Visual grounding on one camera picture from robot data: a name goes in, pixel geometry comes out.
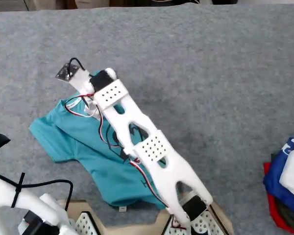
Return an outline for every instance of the white robot part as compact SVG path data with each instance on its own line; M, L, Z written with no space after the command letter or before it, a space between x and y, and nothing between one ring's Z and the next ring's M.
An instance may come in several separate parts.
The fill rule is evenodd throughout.
M149 171L158 193L168 206L167 210L175 215L182 226L190 226L189 217L178 201L176 184L183 182L190 186L206 205L213 202L211 194L187 161L174 150L161 130L158 130L150 118L140 110L123 83L119 79L114 79L115 72L112 72L110 68L106 72L112 74L111 78L114 81L95 92L93 103L98 106L116 131L124 152L139 158ZM85 82L86 78L79 78L78 73L75 74L74 80L84 83L84 89L89 87L89 82ZM114 108L116 104L122 105L124 113L117 112ZM131 123L145 130L148 138L141 143L133 144L128 129ZM163 158L166 161L165 167L158 163Z

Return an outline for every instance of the cable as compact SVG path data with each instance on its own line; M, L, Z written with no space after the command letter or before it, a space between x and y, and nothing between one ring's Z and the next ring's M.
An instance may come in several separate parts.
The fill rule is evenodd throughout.
M70 180L59 179L59 180L52 180L52 181L43 182L43 183L39 183L39 184L19 185L18 183L15 183L14 181L4 177L3 175L0 175L0 179L7 182L8 184L14 186L15 188L18 187L20 189L22 189L22 188L37 188L40 186L51 185L51 184L55 184L55 183L68 183L68 184L70 184L70 192L69 192L67 202L65 205L65 211L68 210L69 203L71 201L72 192L73 192L73 183Z
M71 201L71 197L72 197L72 193L73 193L73 183L70 180L64 180L64 179L51 180L51 181L42 182L42 183L38 183L38 184L22 185L22 188L37 188L37 187L52 185L52 184L56 184L56 183L70 184L70 192L69 192L67 202L66 202L65 208L64 208L65 211L68 211L69 203Z
M71 114L74 114L74 115L76 115L76 116L80 116L80 117L84 117L84 118L90 118L90 117L92 117L92 116L95 114L96 110L94 110L94 112L93 112L91 115L79 114L79 113L74 112L74 111L72 111L71 109L69 109L68 106L67 106L67 104L68 104L71 100L73 100L73 99L75 99L75 98L79 98L79 97L81 97L81 98L83 98L83 97L91 97L91 96L93 96L93 95L94 95L94 94L80 94L80 95L74 96L74 97L68 99L68 100L64 103L64 107L65 107L65 109L66 109L68 112L70 112Z
M26 7L27 11L30 11L30 10L29 10L29 7L28 7L28 5L27 5L27 3L26 3L26 1L23 0L23 2L24 2L24 4L25 4L25 7Z
M79 59L77 59L76 57L73 57L73 58L70 59L69 64L68 64L68 75L69 75L69 78L71 78L71 63L72 63L73 60L75 60L76 62L78 62L78 65L80 66L80 68L85 71L85 68L83 67L83 65L79 61Z
M98 128L98 133L99 133L100 139L101 139L103 142L105 142L107 145L109 145L110 147L113 147L113 148L119 147L120 145L118 145L118 144L110 144L110 143L108 143L108 142L104 139L104 137L103 137L103 135L102 135L103 115L102 115L102 113L101 113L101 111L100 111L99 108L98 108L98 112L99 112L99 115L100 115L100 125L99 125L99 128Z

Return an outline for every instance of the blue t-shirt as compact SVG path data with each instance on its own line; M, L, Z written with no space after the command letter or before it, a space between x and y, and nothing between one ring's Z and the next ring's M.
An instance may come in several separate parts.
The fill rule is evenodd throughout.
M292 194L287 188L283 187L279 180L289 153L293 149L294 138L289 138L277 157L271 162L269 171L264 177L264 185L266 186L267 192L280 199L292 211L294 211L294 194Z
M65 102L60 100L53 110L45 117L34 120L29 128L53 161L79 161L92 175L104 201L112 206L128 206L141 200L163 209L164 205L150 192L140 172L129 164L123 148L109 147L100 139L100 122L93 117L69 113L64 108ZM72 111L87 115L84 108L85 103L80 101ZM133 143L147 137L146 132L135 125L130 125L129 130ZM115 131L106 119L102 134L111 145L119 144ZM142 164L140 166L153 185L148 171Z

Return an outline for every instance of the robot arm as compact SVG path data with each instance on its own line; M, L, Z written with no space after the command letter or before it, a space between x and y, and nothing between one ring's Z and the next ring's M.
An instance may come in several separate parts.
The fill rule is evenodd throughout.
M112 69L105 69L92 76L83 68L65 64L56 77L69 82L81 94L94 94L87 108L97 107L99 113L107 118L116 131L124 152L143 163L152 176L167 210L176 216L181 225L189 226L190 219L178 201L178 182L190 186L207 206L213 202L211 194L192 167L174 150L162 131L157 129L150 118L139 109ZM115 109L116 104L121 104L123 114L119 114ZM144 129L148 133L148 138L136 145L133 144L128 128L131 123ZM162 159L165 159L165 167L158 163Z

